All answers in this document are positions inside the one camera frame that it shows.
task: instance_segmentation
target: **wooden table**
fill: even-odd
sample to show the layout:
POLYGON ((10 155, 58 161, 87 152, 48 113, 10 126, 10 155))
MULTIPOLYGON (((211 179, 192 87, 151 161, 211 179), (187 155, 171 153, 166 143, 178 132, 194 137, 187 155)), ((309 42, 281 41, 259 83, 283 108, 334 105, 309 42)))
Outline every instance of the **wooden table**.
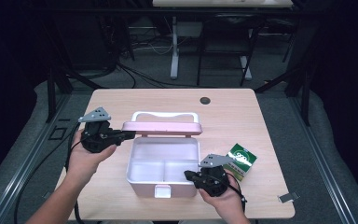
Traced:
MULTIPOLYGON (((249 89, 143 89, 97 90, 85 114, 102 106, 111 116, 110 127, 121 129, 136 111, 195 112, 203 133, 200 157, 209 153, 226 155, 236 144, 258 159, 241 181, 248 203, 248 218, 289 218, 292 203, 280 203, 277 196, 288 193, 280 164, 269 138, 265 121, 249 89), (208 105, 201 97, 210 98, 208 105)), ((115 154, 102 162, 97 173, 81 192, 78 202, 83 219, 181 220, 220 218, 199 194, 192 198, 139 198, 126 178, 132 141, 125 141, 115 154)), ((62 182, 65 171, 58 185, 62 182)))

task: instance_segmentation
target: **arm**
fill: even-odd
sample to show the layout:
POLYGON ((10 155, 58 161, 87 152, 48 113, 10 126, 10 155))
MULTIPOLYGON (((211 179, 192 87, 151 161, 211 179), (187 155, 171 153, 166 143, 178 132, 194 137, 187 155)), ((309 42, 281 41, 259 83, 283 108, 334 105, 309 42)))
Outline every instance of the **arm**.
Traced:
MULTIPOLYGON (((76 133, 74 144, 80 141, 81 133, 82 131, 76 133)), ((97 172, 98 164, 110 157, 115 150, 116 146, 110 146, 101 153, 90 153, 81 144, 75 146, 65 179, 27 223, 66 223, 81 190, 97 172)))
MULTIPOLYGON (((228 176, 229 184, 238 189, 234 177, 228 176)), ((200 189, 202 199, 216 209, 217 214, 225 220, 227 224, 250 224, 251 222, 242 212, 240 196, 232 189, 228 188, 219 197, 211 197, 204 189, 200 189)))

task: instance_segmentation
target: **container handle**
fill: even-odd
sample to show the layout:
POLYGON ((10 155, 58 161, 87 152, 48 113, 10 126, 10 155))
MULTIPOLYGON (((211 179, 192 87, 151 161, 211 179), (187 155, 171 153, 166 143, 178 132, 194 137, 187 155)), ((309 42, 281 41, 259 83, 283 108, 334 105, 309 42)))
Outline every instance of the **container handle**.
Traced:
POLYGON ((200 123, 199 115, 193 112, 184 112, 184 113, 176 113, 176 112, 150 112, 150 111, 137 111, 133 113, 131 121, 136 121, 139 115, 153 115, 161 118, 174 118, 178 116, 192 116, 193 122, 200 123))

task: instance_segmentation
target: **white plastic container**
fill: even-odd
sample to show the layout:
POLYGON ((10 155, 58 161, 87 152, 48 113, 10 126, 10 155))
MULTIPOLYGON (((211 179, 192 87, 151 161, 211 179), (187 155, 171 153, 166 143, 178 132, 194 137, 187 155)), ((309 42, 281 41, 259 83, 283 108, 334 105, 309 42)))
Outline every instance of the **white plastic container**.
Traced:
POLYGON ((140 197, 178 198, 197 194, 194 183, 187 181, 184 171, 198 171, 200 144, 191 135, 201 134, 202 128, 195 113, 136 112, 122 131, 136 131, 127 180, 140 197), (139 115, 164 118, 193 116, 193 122, 139 122, 139 115))

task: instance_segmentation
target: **container lid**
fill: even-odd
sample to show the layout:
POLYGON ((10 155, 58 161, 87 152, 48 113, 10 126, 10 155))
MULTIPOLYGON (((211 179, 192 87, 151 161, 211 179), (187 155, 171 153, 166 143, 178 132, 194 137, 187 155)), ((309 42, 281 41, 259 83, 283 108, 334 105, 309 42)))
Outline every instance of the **container lid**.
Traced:
POLYGON ((198 115, 191 112, 146 112, 138 111, 133 114, 131 121, 124 122, 122 131, 136 131, 138 134, 165 134, 165 135, 200 135, 202 128, 198 115), (136 121, 139 115, 153 115, 160 118, 174 118, 178 116, 192 116, 193 122, 161 122, 136 121))

